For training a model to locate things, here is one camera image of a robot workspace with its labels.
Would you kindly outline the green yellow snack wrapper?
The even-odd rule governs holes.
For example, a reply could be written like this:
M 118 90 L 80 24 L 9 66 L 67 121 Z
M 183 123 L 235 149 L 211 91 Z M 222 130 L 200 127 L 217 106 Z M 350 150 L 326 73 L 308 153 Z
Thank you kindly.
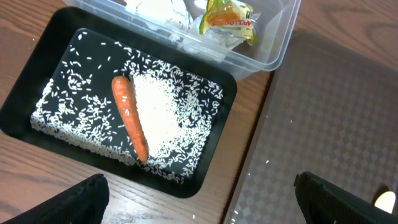
M 244 39 L 249 45 L 257 43 L 252 6 L 235 0 L 207 0 L 206 10 L 199 25 L 204 35 L 211 29 L 221 35 Z

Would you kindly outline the orange carrot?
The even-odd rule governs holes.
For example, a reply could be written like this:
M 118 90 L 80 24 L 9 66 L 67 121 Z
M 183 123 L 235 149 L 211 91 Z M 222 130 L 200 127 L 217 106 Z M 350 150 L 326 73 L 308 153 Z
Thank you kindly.
M 139 119 L 134 85 L 127 77 L 116 76 L 112 79 L 111 88 L 124 127 L 139 160 L 145 164 L 149 157 L 149 150 Z

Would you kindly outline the white rice pile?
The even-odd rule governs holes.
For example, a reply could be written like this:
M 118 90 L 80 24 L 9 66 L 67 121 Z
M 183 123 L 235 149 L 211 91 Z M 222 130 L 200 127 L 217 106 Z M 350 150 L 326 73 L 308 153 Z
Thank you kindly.
M 149 145 L 141 163 L 116 106 L 111 82 L 136 91 Z M 84 150 L 177 184 L 197 168 L 223 99 L 219 84 L 88 29 L 73 35 L 30 116 L 32 127 Z

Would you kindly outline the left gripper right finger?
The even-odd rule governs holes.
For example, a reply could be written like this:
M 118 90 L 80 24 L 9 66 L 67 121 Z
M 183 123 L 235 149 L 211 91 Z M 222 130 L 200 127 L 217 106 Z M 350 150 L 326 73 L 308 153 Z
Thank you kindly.
M 397 215 L 387 213 L 311 172 L 296 175 L 294 187 L 307 224 L 397 223 Z

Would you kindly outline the white napkin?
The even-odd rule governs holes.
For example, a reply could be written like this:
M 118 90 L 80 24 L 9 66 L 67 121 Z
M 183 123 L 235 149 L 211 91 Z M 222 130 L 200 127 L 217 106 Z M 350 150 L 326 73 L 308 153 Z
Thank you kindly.
M 188 31 L 193 19 L 183 0 L 124 0 L 125 9 L 156 24 Z

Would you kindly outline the yellow plastic spoon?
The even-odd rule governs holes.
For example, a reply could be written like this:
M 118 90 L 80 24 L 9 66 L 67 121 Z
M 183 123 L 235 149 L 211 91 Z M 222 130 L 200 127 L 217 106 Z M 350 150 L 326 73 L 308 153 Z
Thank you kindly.
M 396 202 L 395 193 L 393 191 L 387 191 L 378 196 L 378 198 L 374 202 L 374 206 L 387 213 L 392 214 L 395 202 Z

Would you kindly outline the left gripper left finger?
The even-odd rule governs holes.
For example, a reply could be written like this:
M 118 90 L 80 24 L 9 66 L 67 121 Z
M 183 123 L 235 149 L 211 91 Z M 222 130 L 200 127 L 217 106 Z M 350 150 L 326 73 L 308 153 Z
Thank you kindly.
M 3 224 L 101 224 L 108 181 L 95 174 Z

